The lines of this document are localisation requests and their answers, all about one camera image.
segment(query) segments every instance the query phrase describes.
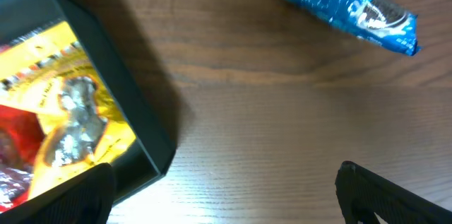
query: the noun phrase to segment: brown tabletop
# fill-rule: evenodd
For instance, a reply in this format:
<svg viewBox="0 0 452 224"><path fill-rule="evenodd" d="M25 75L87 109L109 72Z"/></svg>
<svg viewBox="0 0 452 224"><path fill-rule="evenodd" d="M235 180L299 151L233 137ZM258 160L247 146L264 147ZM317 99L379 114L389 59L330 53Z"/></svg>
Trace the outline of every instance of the brown tabletop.
<svg viewBox="0 0 452 224"><path fill-rule="evenodd" d="M452 209L452 0L394 0L416 57L282 0L81 1L179 144L110 223L343 223L344 160Z"/></svg>

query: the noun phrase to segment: oreo package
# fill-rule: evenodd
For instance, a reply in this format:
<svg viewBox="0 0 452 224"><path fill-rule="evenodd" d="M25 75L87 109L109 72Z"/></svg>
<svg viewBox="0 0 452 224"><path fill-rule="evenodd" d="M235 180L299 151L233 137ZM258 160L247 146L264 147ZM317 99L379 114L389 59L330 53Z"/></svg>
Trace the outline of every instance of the oreo package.
<svg viewBox="0 0 452 224"><path fill-rule="evenodd" d="M394 52L415 55L417 16L389 0L288 0L334 28Z"/></svg>

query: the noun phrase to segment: wood grain surface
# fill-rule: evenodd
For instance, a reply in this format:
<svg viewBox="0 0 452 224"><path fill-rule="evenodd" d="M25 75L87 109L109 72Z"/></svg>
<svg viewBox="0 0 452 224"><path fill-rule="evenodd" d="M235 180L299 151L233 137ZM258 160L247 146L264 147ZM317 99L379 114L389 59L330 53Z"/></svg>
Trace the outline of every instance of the wood grain surface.
<svg viewBox="0 0 452 224"><path fill-rule="evenodd" d="M416 57L282 0L79 1L179 144L109 223L343 223L344 160L452 210L452 0L394 0Z"/></svg>

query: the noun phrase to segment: black box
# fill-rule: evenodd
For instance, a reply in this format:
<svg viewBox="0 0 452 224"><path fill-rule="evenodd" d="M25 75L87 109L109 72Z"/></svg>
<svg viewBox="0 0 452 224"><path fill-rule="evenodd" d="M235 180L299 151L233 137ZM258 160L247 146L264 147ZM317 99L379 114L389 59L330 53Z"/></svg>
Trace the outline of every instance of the black box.
<svg viewBox="0 0 452 224"><path fill-rule="evenodd" d="M98 19L74 1L0 0L0 40L13 39L58 18L71 26L137 138L111 163L117 180L117 204L165 175L175 144L141 96Z"/></svg>

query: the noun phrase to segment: black object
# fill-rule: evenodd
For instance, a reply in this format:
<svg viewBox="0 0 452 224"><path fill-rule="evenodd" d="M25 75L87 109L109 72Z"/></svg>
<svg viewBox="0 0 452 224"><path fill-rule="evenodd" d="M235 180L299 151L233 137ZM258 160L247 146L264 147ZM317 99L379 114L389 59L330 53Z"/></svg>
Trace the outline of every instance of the black object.
<svg viewBox="0 0 452 224"><path fill-rule="evenodd" d="M72 0L0 0L0 42L8 42L57 20L67 21L72 27L137 136L127 152L112 163L117 181L114 200L117 204L167 172L175 144L168 139L154 112L141 96L100 22Z"/></svg>
<svg viewBox="0 0 452 224"><path fill-rule="evenodd" d="M112 166L103 163L0 214L0 223L106 223L115 186Z"/></svg>
<svg viewBox="0 0 452 224"><path fill-rule="evenodd" d="M344 162L336 177L336 194L347 224L452 223L452 212L375 175Z"/></svg>

